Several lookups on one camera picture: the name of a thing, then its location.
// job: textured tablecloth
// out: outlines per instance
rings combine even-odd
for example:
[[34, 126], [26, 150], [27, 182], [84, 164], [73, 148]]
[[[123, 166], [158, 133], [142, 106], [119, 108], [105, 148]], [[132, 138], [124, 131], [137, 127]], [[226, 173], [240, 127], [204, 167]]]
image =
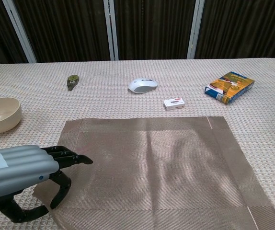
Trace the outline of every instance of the textured tablecloth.
[[[230, 105], [204, 94], [204, 86], [234, 71], [256, 80]], [[66, 80], [78, 74], [69, 92]], [[156, 90], [132, 94], [128, 84], [147, 77]], [[163, 100], [183, 97], [184, 109], [165, 111]], [[0, 65], [0, 97], [15, 97], [23, 118], [0, 134], [0, 149], [26, 144], [56, 145], [67, 120], [163, 116], [224, 116], [261, 186], [275, 206], [275, 59], [144, 60]], [[33, 188], [16, 196], [23, 208], [40, 204]], [[0, 229], [57, 229], [49, 215], [13, 224], [0, 214]]]

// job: computer mouse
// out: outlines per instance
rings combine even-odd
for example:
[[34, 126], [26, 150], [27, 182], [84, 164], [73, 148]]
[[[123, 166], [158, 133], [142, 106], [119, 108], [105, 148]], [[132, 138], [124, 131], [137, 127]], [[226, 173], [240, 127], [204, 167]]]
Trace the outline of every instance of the computer mouse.
[[158, 84], [151, 79], [138, 78], [133, 80], [128, 88], [134, 93], [145, 93], [156, 89]]

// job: robotic hand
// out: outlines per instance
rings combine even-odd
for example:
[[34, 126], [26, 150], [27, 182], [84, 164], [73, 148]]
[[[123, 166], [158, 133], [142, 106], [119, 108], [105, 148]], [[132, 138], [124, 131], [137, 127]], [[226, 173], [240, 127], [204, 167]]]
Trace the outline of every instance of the robotic hand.
[[0, 211], [12, 222], [23, 223], [35, 220], [48, 213], [42, 205], [24, 210], [14, 196], [25, 188], [48, 179], [60, 185], [60, 189], [50, 203], [54, 209], [69, 191], [71, 180], [60, 170], [74, 164], [92, 164], [84, 155], [77, 155], [63, 146], [39, 148], [38, 146], [18, 146], [0, 150]]

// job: fabric placemat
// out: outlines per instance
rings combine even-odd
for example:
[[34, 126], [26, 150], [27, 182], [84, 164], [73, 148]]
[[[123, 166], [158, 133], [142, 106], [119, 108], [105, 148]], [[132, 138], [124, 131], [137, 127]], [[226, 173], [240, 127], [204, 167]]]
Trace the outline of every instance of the fabric placemat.
[[[58, 145], [94, 161], [64, 169], [71, 189], [50, 210], [62, 229], [275, 229], [223, 117], [67, 121]], [[57, 191], [47, 181], [34, 196], [49, 206]]]

